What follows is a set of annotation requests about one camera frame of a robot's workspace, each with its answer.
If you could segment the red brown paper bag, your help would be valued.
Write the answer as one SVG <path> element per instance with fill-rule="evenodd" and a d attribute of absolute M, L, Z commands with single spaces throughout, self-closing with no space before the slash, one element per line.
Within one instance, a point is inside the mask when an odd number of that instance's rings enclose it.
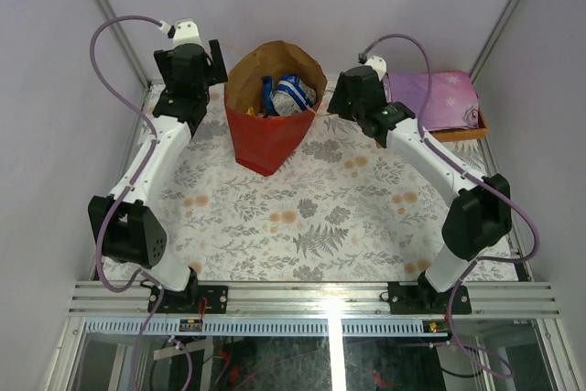
<path fill-rule="evenodd" d="M 262 116 L 263 95 L 287 74 L 316 93 L 310 109 L 293 115 Z M 274 174 L 307 134 L 324 96 L 327 79 L 319 63 L 299 46 L 283 40 L 264 43 L 228 74 L 224 107 L 235 161 L 262 175 Z"/>

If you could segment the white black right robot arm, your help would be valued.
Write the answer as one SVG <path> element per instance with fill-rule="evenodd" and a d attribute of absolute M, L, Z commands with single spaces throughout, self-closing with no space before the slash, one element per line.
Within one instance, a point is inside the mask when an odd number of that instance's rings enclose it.
<path fill-rule="evenodd" d="M 328 107 L 332 114 L 354 121 L 381 147 L 407 161 L 439 193 L 449 208 L 441 229 L 443 246 L 418 277 L 407 303 L 415 309 L 447 308 L 457 280 L 481 253 L 511 230 L 511 209 L 494 196 L 510 194 L 508 181 L 483 176 L 458 162 L 403 103 L 385 98 L 381 77 L 367 65 L 340 74 Z"/>

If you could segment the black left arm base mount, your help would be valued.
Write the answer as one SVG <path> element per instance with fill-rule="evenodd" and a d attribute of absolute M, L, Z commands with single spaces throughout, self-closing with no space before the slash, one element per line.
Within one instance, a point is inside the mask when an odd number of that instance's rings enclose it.
<path fill-rule="evenodd" d="M 222 285 L 203 285 L 182 292 L 164 289 L 156 313 L 198 316 L 225 314 L 228 294 L 229 288 Z"/>

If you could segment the blue Doritos chip bag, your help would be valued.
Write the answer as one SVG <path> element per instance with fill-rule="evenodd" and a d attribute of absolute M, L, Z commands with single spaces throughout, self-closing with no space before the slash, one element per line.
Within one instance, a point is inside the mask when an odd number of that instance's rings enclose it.
<path fill-rule="evenodd" d="M 277 82 L 262 77 L 263 110 L 270 116 L 291 116 L 307 111 L 318 101 L 317 93 L 297 75 L 284 75 Z"/>

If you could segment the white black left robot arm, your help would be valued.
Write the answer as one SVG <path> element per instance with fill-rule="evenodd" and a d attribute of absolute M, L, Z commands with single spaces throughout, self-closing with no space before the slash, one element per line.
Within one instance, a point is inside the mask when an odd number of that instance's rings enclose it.
<path fill-rule="evenodd" d="M 154 203 L 207 113 L 210 88 L 228 79 L 219 41 L 209 45 L 188 42 L 155 52 L 165 87 L 147 117 L 149 133 L 110 194 L 93 197 L 88 206 L 99 276 L 105 276 L 105 258 L 130 265 L 152 283 L 149 309 L 158 312 L 197 312 L 205 306 L 197 274 L 173 255 Z"/>

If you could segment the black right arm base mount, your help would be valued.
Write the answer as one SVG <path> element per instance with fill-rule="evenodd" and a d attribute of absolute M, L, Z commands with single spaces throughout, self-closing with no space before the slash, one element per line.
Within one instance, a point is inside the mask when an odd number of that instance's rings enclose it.
<path fill-rule="evenodd" d="M 471 315 L 472 306 L 470 295 L 465 286 L 449 289 L 438 293 L 432 287 L 400 282 L 388 282 L 387 294 L 390 311 L 398 315 L 431 315 L 443 314 L 448 311 L 451 294 L 454 299 L 451 303 L 453 315 Z"/>

